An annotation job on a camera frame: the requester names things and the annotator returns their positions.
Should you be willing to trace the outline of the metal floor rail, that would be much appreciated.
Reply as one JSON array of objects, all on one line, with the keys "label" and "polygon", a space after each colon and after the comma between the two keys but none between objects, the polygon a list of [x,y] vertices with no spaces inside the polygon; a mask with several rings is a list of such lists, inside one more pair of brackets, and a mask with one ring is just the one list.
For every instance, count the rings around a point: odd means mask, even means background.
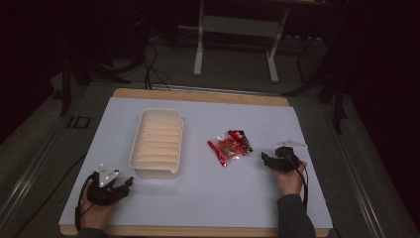
[{"label": "metal floor rail", "polygon": [[69,117],[57,118],[57,121],[53,124],[53,127],[48,133],[47,138],[39,146],[39,149],[31,159],[31,162],[27,166],[26,170],[18,179],[10,195],[6,199],[3,206],[0,208],[0,221],[7,221],[15,216],[17,209],[31,189],[31,186],[39,173],[40,166],[49,153],[51,146],[53,145],[57,136],[67,126],[69,121]]},{"label": "metal floor rail", "polygon": [[383,187],[377,186],[383,179],[387,180],[387,175],[383,172],[376,148],[355,113],[347,112],[347,118],[339,120],[337,126],[333,123],[333,106],[324,106],[323,111],[339,145],[343,166],[348,173],[369,236],[385,238],[379,206],[374,203],[384,193]]}]

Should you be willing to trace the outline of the red and clear snack packet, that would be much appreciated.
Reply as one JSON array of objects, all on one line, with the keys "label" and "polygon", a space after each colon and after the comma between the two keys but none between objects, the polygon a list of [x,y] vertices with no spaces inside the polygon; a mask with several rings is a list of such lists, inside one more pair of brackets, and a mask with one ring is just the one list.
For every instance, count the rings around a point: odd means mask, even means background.
[{"label": "red and clear snack packet", "polygon": [[229,130],[222,136],[209,140],[207,144],[223,167],[254,150],[243,130]]}]

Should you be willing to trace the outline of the white table mat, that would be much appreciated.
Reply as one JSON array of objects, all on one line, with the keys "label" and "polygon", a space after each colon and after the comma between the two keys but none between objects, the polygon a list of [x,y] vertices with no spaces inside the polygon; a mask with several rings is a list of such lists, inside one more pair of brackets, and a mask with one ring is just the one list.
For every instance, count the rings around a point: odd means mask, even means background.
[{"label": "white table mat", "polygon": [[[129,165],[138,123],[150,108],[175,109],[183,121],[175,178],[140,178]],[[244,131],[254,150],[223,167],[207,142],[229,130]],[[272,153],[287,140],[296,142],[294,153],[300,160],[311,160],[291,107],[113,97],[59,223],[73,224],[84,181],[106,165],[119,171],[119,181],[134,180],[112,216],[114,225],[275,229],[279,194],[261,154]]]}]

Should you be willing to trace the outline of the white metal stand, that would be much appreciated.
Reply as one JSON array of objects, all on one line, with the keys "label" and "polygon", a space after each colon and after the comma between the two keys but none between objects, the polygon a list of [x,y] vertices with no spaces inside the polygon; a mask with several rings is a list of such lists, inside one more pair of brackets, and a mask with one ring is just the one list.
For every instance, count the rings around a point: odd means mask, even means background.
[{"label": "white metal stand", "polygon": [[205,0],[200,0],[198,18],[198,41],[194,61],[193,74],[200,76],[203,64],[204,45],[203,37],[205,32],[232,34],[241,36],[272,38],[272,47],[265,53],[267,68],[272,83],[279,82],[275,64],[275,54],[282,37],[286,20],[289,15],[289,8],[285,8],[279,22],[241,19],[232,17],[213,16],[205,14]]}]

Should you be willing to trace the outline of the cream ribbed plastic tray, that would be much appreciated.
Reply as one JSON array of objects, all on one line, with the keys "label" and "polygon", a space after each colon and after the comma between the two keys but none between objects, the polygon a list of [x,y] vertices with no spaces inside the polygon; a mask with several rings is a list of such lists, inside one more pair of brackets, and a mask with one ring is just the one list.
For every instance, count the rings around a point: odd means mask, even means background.
[{"label": "cream ribbed plastic tray", "polygon": [[180,165],[183,121],[177,110],[143,111],[129,165],[140,178],[174,179]]}]

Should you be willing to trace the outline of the black metal stand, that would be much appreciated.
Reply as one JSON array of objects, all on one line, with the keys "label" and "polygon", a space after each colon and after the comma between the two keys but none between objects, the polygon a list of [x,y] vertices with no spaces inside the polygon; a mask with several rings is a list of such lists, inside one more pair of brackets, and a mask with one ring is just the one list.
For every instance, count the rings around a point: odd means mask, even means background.
[{"label": "black metal stand", "polygon": [[317,100],[326,104],[334,100],[334,110],[332,123],[335,131],[341,135],[341,120],[347,117],[344,109],[344,89],[346,84],[346,71],[340,67],[340,40],[335,38],[327,45],[327,51],[323,55],[318,67],[303,82],[303,85],[283,92],[284,96],[297,96],[317,86],[322,89],[318,93]]},{"label": "black metal stand", "polygon": [[106,78],[119,83],[129,83],[129,80],[123,79],[119,76],[120,72],[126,72],[134,69],[138,64],[136,59],[133,59],[129,64],[117,68],[109,68],[102,65],[83,54],[75,54],[67,56],[61,63],[61,89],[57,90],[53,99],[61,101],[60,116],[64,116],[71,106],[71,77],[74,76],[76,81],[80,84],[86,85],[90,81],[88,69],[96,71]]}]

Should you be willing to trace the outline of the person's right hand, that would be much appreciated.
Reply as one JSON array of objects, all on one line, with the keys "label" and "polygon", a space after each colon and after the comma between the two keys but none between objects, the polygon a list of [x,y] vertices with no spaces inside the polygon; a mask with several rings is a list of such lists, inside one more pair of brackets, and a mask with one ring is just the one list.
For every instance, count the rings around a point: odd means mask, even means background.
[{"label": "person's right hand", "polygon": [[303,180],[300,174],[304,172],[306,166],[307,164],[305,162],[301,162],[298,171],[287,174],[271,170],[281,195],[300,194],[303,187]]}]

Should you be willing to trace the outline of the person's left hand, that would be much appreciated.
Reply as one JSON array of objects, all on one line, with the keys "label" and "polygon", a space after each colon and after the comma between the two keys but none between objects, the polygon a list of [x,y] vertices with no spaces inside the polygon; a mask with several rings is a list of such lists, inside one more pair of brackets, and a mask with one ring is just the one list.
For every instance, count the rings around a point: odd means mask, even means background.
[{"label": "person's left hand", "polygon": [[101,206],[89,201],[87,199],[87,191],[91,184],[92,180],[86,185],[79,205],[80,227],[105,230],[117,204],[113,203],[112,205]]}]

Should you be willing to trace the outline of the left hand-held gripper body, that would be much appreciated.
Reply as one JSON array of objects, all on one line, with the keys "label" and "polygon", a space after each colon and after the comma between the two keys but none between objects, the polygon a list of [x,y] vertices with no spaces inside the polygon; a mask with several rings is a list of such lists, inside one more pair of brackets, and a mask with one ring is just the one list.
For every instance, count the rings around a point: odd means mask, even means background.
[{"label": "left hand-held gripper body", "polygon": [[114,204],[118,200],[117,192],[114,190],[118,174],[118,170],[111,170],[101,164],[98,171],[89,177],[91,185],[87,191],[87,199],[101,206]]}]

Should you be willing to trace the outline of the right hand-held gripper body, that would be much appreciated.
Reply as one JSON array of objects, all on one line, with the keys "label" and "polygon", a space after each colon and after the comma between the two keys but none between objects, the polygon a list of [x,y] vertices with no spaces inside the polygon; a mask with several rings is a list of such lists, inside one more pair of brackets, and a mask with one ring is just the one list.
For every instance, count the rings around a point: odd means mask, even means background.
[{"label": "right hand-held gripper body", "polygon": [[295,155],[295,148],[306,148],[306,144],[302,144],[291,139],[278,143],[278,148],[274,150],[275,155],[280,162],[280,171],[289,173],[297,170],[301,165],[301,160]]}]

